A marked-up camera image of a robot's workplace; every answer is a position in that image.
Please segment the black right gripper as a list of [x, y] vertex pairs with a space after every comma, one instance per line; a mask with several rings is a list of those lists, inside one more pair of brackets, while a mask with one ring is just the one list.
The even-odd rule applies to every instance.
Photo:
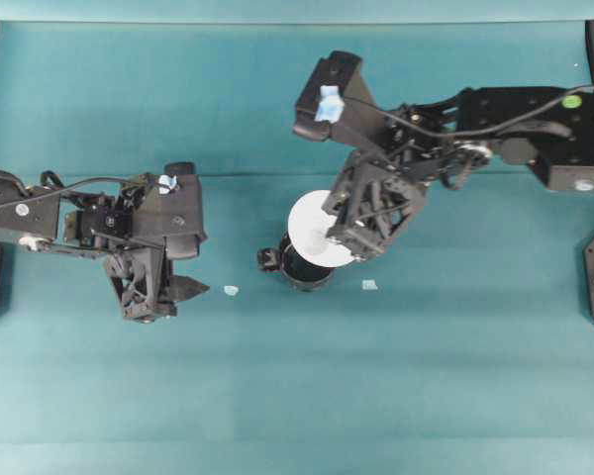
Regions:
[[352, 151], [322, 210], [333, 218], [326, 239], [356, 261], [384, 254], [425, 205], [427, 185], [382, 157]]

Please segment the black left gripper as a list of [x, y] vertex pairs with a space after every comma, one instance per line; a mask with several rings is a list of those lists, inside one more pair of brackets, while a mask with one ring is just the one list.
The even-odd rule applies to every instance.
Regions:
[[165, 296], [167, 270], [162, 247], [140, 247], [111, 253], [103, 268], [113, 287], [124, 320], [149, 324], [160, 318], [175, 317], [173, 302], [191, 300], [210, 287], [188, 276], [170, 278], [170, 299]]

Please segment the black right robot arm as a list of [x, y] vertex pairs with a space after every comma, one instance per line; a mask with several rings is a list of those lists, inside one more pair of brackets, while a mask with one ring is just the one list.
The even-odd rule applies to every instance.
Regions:
[[329, 198], [327, 238], [359, 261], [385, 253], [430, 185], [459, 190], [499, 157], [549, 191], [594, 192], [594, 86], [464, 89], [433, 104], [384, 110], [345, 96], [327, 139], [352, 146]]

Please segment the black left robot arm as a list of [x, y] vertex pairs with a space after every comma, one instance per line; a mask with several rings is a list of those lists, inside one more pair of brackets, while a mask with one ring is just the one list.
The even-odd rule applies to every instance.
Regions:
[[174, 317], [180, 302], [208, 285], [174, 272], [200, 253], [202, 186], [192, 162], [162, 172], [110, 177], [117, 194], [84, 191], [99, 180], [67, 185], [52, 171], [37, 186], [0, 169], [0, 241], [31, 252], [101, 259], [122, 317], [147, 324]]

